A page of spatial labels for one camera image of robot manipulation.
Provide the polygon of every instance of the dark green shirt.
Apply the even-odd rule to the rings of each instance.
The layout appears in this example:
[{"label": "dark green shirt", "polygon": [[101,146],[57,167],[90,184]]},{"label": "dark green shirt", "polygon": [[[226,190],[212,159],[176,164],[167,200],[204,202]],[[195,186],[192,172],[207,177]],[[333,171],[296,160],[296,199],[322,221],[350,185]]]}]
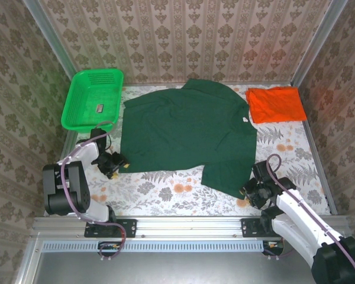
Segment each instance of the dark green shirt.
[{"label": "dark green shirt", "polygon": [[204,164],[203,185],[237,198],[255,162],[249,106],[229,87],[190,79],[125,102],[121,173],[185,170]]}]

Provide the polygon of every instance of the table surface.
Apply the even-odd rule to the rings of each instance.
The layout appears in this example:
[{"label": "table surface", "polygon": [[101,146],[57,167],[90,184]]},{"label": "table surface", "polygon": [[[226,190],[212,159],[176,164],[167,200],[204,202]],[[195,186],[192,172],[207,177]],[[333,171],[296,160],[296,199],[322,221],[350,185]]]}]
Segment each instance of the table surface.
[{"label": "table surface", "polygon": [[34,284],[315,284],[294,252],[280,260],[261,253],[43,253]]},{"label": "table surface", "polygon": [[[276,85],[231,85],[231,88],[246,99],[245,91],[249,87],[267,89],[274,86]],[[124,101],[166,88],[181,88],[181,85],[123,88],[117,129],[111,134],[111,151],[120,151]],[[330,215],[302,122],[253,125],[257,129],[256,162],[266,160],[272,153],[278,153],[282,157],[282,166],[277,171],[277,176],[290,178],[317,214]],[[88,136],[89,134],[79,134],[78,140]],[[174,172],[125,173],[109,180],[96,166],[91,166],[86,169],[85,174],[91,197],[111,205],[117,215],[260,215],[260,211],[251,207],[247,201],[202,186],[202,169],[203,166]]]}]

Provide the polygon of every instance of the folded orange towel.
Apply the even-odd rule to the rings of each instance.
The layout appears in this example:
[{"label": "folded orange towel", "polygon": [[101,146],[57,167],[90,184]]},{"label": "folded orange towel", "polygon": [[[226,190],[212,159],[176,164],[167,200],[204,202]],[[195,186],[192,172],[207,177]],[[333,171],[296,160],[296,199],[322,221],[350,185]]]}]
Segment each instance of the folded orange towel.
[{"label": "folded orange towel", "polygon": [[246,98],[255,123],[306,120],[297,88],[250,88]]}]

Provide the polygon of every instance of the green basket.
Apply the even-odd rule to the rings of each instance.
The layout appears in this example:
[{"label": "green basket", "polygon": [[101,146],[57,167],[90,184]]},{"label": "green basket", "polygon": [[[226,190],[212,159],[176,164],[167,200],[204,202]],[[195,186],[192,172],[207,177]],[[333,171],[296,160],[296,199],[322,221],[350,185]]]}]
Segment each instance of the green basket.
[{"label": "green basket", "polygon": [[[65,129],[88,133],[103,121],[117,122],[124,74],[118,69],[84,70],[72,78],[62,113]],[[112,125],[100,126],[111,131]]]}]

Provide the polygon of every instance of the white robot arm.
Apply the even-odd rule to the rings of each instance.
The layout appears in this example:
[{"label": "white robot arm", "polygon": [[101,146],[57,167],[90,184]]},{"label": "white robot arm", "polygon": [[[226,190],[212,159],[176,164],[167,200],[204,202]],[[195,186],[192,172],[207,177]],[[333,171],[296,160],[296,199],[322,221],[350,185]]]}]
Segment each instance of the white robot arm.
[{"label": "white robot arm", "polygon": [[286,177],[277,179],[267,163],[255,164],[255,177],[241,189],[258,209],[268,199],[274,204],[262,210],[262,230],[287,240],[310,266],[317,284],[355,284],[355,239],[331,228],[304,201],[296,186]]},{"label": "white robot arm", "polygon": [[[104,130],[95,128],[91,138],[106,134]],[[97,164],[99,170],[108,178],[112,178],[120,166],[126,166],[126,159],[118,153],[108,153],[105,148],[107,138],[101,137],[94,142],[78,143],[74,157],[71,157],[64,167],[64,176],[70,198],[79,211],[80,216],[87,221],[115,222],[115,214],[110,206],[105,206],[91,199],[84,171],[92,164]],[[50,215],[76,215],[67,201],[61,179],[61,166],[64,160],[43,167],[44,204]]]}]

